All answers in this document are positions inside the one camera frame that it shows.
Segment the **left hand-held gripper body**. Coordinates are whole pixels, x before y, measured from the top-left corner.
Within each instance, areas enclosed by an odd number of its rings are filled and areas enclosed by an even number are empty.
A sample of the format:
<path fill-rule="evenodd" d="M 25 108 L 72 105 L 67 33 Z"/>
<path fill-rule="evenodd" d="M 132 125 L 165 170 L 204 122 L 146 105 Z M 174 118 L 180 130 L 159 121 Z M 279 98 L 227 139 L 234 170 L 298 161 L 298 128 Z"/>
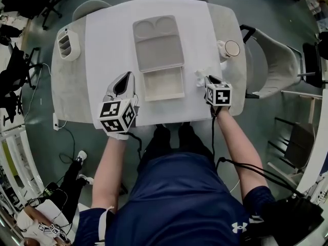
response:
<path fill-rule="evenodd" d="M 107 134 L 126 134 L 136 126 L 138 96 L 132 72 L 119 75 L 107 87 L 98 108 L 98 121 Z"/>

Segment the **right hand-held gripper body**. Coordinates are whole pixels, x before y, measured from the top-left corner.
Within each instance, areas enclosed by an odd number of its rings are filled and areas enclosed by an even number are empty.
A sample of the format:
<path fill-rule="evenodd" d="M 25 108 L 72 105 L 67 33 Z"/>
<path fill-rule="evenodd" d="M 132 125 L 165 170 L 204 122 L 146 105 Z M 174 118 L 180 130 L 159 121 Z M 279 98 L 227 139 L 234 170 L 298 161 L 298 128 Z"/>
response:
<path fill-rule="evenodd" d="M 232 86 L 226 81 L 222 81 L 216 76 L 206 76 L 205 82 L 205 100 L 213 107 L 230 107 L 232 103 Z"/>

